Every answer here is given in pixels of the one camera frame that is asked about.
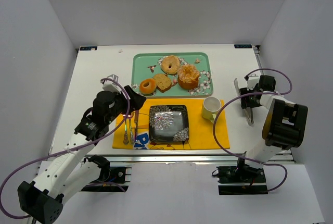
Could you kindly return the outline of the silver metal tongs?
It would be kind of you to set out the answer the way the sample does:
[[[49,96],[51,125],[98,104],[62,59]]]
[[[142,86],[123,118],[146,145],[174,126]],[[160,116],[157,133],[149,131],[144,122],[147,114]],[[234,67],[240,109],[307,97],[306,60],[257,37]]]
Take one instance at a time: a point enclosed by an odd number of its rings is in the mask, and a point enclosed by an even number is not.
[[[234,87],[235,87],[235,90],[236,90],[236,94],[238,96],[240,96],[240,90],[239,90],[237,78],[234,79]],[[243,109],[243,112],[245,114],[248,125],[252,126],[254,124],[252,108]]]

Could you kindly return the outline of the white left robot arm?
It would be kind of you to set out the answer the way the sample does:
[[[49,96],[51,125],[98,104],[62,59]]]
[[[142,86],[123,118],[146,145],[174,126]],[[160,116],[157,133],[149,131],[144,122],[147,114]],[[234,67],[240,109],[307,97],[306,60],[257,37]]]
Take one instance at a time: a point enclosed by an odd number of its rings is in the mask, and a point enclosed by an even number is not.
[[[98,155],[84,159],[105,137],[109,125],[118,115],[129,115],[142,108],[146,98],[130,86],[125,92],[101,91],[93,106],[83,115],[67,143],[65,153],[55,158],[48,168],[32,182],[18,187],[21,209],[40,223],[54,223],[63,206],[76,192],[89,183],[104,183],[111,179],[110,162]]]

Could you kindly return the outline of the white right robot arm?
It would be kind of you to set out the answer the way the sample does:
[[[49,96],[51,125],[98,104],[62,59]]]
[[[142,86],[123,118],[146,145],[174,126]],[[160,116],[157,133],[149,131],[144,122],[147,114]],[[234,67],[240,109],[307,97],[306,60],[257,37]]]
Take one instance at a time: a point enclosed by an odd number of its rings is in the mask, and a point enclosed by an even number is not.
[[[254,124],[253,108],[268,110],[262,130],[262,140],[244,153],[245,159],[237,161],[239,170],[258,173],[263,164],[281,151],[299,147],[304,138],[308,107],[274,95],[250,95],[240,99],[248,124]]]

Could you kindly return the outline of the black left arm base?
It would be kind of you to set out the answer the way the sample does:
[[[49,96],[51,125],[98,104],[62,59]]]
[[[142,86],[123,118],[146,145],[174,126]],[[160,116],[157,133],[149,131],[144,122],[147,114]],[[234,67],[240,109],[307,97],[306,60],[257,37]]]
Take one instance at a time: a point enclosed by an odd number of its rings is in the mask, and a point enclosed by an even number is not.
[[[85,157],[83,164],[95,163],[100,169],[99,176],[86,185],[82,192],[121,192],[128,190],[131,181],[132,168],[120,165],[113,165],[105,157],[94,155]]]

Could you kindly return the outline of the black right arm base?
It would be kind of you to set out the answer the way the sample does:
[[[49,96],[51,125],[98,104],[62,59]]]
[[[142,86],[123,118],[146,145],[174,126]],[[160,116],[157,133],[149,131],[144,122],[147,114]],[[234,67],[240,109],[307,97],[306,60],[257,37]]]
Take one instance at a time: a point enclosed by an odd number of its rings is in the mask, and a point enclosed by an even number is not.
[[[236,166],[219,166],[212,172],[217,178],[219,195],[264,195],[268,194],[263,169],[242,173]]]

